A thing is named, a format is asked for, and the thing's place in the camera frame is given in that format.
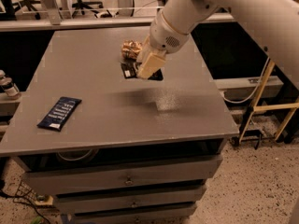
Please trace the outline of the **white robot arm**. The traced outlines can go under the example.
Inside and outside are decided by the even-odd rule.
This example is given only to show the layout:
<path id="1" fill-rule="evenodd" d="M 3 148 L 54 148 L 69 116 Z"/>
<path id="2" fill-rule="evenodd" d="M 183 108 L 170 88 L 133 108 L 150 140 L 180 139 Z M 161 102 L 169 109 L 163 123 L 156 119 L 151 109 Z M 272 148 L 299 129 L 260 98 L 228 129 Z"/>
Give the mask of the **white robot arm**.
<path id="1" fill-rule="evenodd" d="M 139 78 L 165 65 L 200 23 L 236 22 L 299 88 L 299 3 L 293 0 L 167 0 L 137 56 Z"/>

